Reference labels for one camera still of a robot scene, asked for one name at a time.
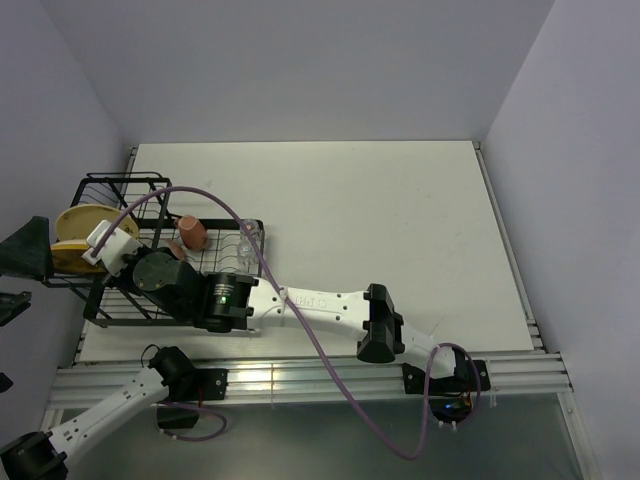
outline terracotta cup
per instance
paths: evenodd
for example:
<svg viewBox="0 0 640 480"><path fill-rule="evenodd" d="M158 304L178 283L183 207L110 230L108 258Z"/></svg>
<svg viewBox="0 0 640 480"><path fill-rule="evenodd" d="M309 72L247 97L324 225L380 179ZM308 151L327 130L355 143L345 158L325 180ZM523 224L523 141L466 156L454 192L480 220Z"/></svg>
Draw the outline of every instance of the terracotta cup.
<svg viewBox="0 0 640 480"><path fill-rule="evenodd" d="M201 252L207 247L209 237L207 229L204 228L202 222L193 215L185 215L181 219L174 220L173 224L180 230L182 243L189 250Z"/></svg>

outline white table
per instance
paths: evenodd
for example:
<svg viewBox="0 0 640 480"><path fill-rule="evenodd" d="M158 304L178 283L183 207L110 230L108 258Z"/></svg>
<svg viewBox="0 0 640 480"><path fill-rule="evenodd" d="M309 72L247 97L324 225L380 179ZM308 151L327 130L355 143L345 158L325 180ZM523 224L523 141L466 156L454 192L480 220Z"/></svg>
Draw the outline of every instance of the white table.
<svg viewBox="0 0 640 480"><path fill-rule="evenodd" d="M525 315L471 142L141 145L134 171L209 190L265 223L283 285L389 288L407 322L474 352L531 350ZM208 200L171 195L176 214L224 218ZM331 355L355 345L320 334ZM134 360L149 343L191 358L315 357L303 331L219 337L193 328L88 329L80 360Z"/></svg>

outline yellow plate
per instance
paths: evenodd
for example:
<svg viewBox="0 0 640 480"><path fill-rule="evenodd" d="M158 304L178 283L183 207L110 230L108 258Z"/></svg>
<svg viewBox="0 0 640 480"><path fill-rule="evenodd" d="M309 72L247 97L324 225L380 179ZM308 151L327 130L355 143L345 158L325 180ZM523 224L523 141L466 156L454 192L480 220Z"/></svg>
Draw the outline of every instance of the yellow plate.
<svg viewBox="0 0 640 480"><path fill-rule="evenodd" d="M82 254L87 251L89 244L85 240L65 240L51 245L53 268L59 273L74 275L89 275L102 273L104 269L98 265L91 265Z"/></svg>
<svg viewBox="0 0 640 480"><path fill-rule="evenodd" d="M98 226L102 220L113 222L120 210L106 205L77 205L65 210L56 220L56 236L58 240L86 240L93 229ZM133 218L125 218L118 226L121 230L138 238L140 229Z"/></svg>

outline gray floor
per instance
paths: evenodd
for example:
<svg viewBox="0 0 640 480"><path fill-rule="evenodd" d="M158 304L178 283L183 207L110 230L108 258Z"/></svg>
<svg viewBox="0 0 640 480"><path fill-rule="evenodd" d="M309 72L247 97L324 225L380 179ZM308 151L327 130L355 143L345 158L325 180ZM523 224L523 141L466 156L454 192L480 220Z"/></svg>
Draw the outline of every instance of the gray floor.
<svg viewBox="0 0 640 480"><path fill-rule="evenodd" d="M578 479L555 395L500 397L456 434L431 422L424 455L394 457L345 403L226 408L230 429L206 443L159 436L147 410L103 441L73 479ZM368 403L395 440L413 448L420 401ZM193 433L212 431L200 420Z"/></svg>

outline wire rack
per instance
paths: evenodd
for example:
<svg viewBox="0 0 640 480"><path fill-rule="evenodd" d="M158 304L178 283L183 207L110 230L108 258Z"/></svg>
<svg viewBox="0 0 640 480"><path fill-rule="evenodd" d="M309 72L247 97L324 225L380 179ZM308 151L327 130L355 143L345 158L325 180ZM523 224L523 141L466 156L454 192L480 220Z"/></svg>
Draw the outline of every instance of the wire rack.
<svg viewBox="0 0 640 480"><path fill-rule="evenodd" d="M158 172L89 173L80 182L71 206L103 204L124 209L141 196L171 186ZM140 228L138 240L150 248L166 246L171 240L182 245L174 226L178 215L168 210L170 194L162 195L136 208L131 217ZM231 219L200 219L207 229L209 242L202 252L184 249L186 261L199 272L239 272L261 276L259 265L247 271L238 264L237 246L241 234ZM264 224L258 220L258 244L264 252ZM68 288L85 302L84 318L101 327L108 326L177 326L181 325L151 301L117 288L105 286L104 273L97 275L56 274L43 282L50 288Z"/></svg>

